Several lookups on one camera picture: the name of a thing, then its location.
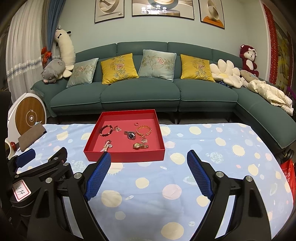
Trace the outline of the gold hoop earring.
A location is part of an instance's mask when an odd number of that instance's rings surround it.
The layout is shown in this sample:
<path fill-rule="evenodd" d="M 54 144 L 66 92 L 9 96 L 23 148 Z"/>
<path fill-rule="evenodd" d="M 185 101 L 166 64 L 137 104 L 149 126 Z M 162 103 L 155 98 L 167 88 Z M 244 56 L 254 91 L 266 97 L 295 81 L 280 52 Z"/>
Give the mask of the gold hoop earring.
<path fill-rule="evenodd" d="M 108 149 L 112 148 L 111 142 L 112 142 L 111 140 L 107 140 L 100 152 L 107 152 Z"/>

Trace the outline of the silver blue-dial watch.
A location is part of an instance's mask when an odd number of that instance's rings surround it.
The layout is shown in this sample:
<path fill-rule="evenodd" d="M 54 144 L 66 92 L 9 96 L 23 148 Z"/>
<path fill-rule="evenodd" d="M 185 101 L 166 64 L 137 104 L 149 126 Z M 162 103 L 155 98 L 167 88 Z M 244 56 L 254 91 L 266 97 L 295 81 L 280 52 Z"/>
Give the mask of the silver blue-dial watch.
<path fill-rule="evenodd" d="M 127 138 L 129 140 L 135 140 L 136 139 L 136 133 L 135 132 L 125 131 L 124 134 L 127 136 Z"/>

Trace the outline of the red jewelry tray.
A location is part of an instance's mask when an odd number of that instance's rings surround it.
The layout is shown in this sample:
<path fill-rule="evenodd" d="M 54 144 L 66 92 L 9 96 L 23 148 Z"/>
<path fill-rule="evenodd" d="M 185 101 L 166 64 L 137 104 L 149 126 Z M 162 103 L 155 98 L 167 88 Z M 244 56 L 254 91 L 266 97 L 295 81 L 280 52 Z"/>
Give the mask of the red jewelry tray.
<path fill-rule="evenodd" d="M 119 126 L 122 131 L 114 131 L 115 126 Z M 136 139 L 129 140 L 125 131 L 135 132 Z M 133 144 L 141 143 L 143 136 L 149 148 L 133 149 Z M 106 111 L 100 114 L 84 148 L 88 161 L 99 160 L 103 153 L 100 151 L 107 140 L 112 141 L 112 148 L 107 151 L 112 162 L 162 161 L 165 156 L 163 137 L 154 109 Z"/>

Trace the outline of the round wooden exercise machine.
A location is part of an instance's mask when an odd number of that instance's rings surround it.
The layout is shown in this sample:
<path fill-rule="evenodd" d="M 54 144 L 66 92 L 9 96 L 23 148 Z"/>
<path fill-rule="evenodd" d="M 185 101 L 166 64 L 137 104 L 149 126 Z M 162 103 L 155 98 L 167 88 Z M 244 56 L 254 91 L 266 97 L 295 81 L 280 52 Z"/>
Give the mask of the round wooden exercise machine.
<path fill-rule="evenodd" d="M 24 93 L 8 111 L 7 140 L 18 142 L 18 138 L 37 123 L 47 123 L 45 105 L 37 95 Z"/>

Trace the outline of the silver pendant charm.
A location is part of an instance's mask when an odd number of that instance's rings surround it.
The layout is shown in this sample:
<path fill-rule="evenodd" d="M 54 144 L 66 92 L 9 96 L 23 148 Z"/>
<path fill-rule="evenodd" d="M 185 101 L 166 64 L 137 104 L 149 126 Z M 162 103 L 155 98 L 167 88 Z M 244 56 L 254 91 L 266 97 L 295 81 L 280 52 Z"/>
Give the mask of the silver pendant charm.
<path fill-rule="evenodd" d="M 122 131 L 122 129 L 119 126 L 115 126 L 113 130 L 116 131 L 116 132 L 121 132 Z"/>

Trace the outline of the blue patterned tablecloth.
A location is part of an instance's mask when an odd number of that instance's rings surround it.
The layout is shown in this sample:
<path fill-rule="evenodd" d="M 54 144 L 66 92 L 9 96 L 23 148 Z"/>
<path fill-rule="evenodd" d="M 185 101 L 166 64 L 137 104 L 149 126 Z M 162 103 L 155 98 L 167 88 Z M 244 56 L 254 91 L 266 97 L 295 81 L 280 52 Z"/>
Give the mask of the blue patterned tablecloth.
<path fill-rule="evenodd" d="M 293 209 L 292 191 L 271 151 L 242 123 L 162 125 L 163 161 L 113 163 L 89 205 L 109 240 L 189 240 L 209 199 L 187 165 L 199 158 L 232 178 L 251 176 L 276 235 Z"/>

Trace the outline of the gold wristwatch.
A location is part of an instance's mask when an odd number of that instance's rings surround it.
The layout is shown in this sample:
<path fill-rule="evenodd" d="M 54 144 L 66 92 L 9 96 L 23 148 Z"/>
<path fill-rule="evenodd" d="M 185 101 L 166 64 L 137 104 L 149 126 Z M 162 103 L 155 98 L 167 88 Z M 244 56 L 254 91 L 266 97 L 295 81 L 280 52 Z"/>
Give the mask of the gold wristwatch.
<path fill-rule="evenodd" d="M 134 143 L 133 144 L 133 149 L 139 150 L 139 149 L 148 149 L 149 146 L 144 144 L 144 143 Z"/>

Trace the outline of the grey pig plush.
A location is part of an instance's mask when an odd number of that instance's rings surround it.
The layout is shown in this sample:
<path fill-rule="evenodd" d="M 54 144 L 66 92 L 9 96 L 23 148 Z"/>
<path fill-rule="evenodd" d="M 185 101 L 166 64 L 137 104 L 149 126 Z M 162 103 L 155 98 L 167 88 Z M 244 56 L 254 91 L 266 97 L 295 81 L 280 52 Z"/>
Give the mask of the grey pig plush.
<path fill-rule="evenodd" d="M 62 78 L 65 70 L 65 62 L 61 59 L 53 59 L 42 71 L 41 76 L 45 84 L 55 83 Z"/>

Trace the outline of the left pale blue cushion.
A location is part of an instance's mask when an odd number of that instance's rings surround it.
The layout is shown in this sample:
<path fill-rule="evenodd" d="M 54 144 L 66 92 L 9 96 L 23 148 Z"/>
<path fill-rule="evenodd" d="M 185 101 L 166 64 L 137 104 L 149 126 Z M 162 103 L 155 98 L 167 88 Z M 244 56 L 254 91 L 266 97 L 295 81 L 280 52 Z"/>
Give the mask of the left pale blue cushion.
<path fill-rule="evenodd" d="M 91 84 L 99 58 L 75 63 L 67 88 L 81 84 Z"/>

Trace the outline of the pale blue cushion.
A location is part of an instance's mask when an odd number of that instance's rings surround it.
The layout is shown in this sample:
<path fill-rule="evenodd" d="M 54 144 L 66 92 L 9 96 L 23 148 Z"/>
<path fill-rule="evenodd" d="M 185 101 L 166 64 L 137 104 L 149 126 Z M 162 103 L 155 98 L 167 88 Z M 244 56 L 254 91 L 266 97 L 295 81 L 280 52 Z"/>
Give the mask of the pale blue cushion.
<path fill-rule="evenodd" d="M 138 76 L 173 81 L 176 57 L 176 53 L 144 49 Z"/>
<path fill-rule="evenodd" d="M 91 84 L 99 58 L 75 63 L 67 88 L 81 84 Z"/>

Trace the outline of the yellow embroidered cushion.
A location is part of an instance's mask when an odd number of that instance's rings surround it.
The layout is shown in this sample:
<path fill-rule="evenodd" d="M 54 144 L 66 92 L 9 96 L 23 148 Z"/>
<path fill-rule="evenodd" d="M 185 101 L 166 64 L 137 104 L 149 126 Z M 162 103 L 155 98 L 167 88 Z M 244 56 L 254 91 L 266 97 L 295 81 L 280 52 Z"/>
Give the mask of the yellow embroidered cushion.
<path fill-rule="evenodd" d="M 215 82 L 210 69 L 210 61 L 181 54 L 181 79 L 198 79 Z"/>
<path fill-rule="evenodd" d="M 139 78 L 133 54 L 124 54 L 101 62 L 102 84 L 111 85 L 117 81 Z"/>

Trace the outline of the white flower cushion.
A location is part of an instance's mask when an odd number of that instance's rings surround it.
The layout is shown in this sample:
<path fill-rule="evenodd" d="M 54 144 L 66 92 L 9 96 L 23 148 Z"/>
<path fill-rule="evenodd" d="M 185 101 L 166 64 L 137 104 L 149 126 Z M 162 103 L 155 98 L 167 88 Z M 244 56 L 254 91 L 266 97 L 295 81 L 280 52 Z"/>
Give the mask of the white flower cushion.
<path fill-rule="evenodd" d="M 240 76 L 240 70 L 230 60 L 219 59 L 217 64 L 210 64 L 210 70 L 215 81 L 237 89 L 243 86 L 244 78 Z"/>

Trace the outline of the framed picture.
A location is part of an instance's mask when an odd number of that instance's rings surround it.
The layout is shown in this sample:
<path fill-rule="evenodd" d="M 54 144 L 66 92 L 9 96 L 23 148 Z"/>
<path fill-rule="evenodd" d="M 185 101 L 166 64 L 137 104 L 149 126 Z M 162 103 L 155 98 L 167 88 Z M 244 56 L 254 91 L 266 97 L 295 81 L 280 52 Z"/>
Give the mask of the framed picture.
<path fill-rule="evenodd" d="M 224 12 L 221 0 L 198 0 L 202 23 L 225 29 Z"/>
<path fill-rule="evenodd" d="M 192 0 L 132 0 L 132 16 L 195 19 Z"/>
<path fill-rule="evenodd" d="M 97 0 L 95 3 L 94 22 L 114 20 L 125 17 L 124 0 Z"/>

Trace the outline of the red monkey plush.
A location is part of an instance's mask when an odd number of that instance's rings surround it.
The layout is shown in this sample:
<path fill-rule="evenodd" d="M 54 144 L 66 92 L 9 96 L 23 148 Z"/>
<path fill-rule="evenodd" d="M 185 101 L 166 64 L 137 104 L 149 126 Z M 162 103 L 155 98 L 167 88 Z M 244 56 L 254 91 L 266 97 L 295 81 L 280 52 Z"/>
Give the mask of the red monkey plush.
<path fill-rule="evenodd" d="M 255 63 L 255 58 L 257 56 L 256 50 L 250 45 L 241 45 L 239 57 L 243 62 L 243 70 L 246 70 L 256 77 L 259 77 L 259 72 L 257 71 L 257 64 Z"/>

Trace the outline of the centre framed picture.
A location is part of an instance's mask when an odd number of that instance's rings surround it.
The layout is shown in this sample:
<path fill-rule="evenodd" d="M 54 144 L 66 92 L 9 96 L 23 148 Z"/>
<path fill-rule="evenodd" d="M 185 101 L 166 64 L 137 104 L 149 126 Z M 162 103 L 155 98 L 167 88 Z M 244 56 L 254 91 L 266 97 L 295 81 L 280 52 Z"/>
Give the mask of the centre framed picture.
<path fill-rule="evenodd" d="M 192 0 L 132 0 L 132 16 L 195 19 Z"/>

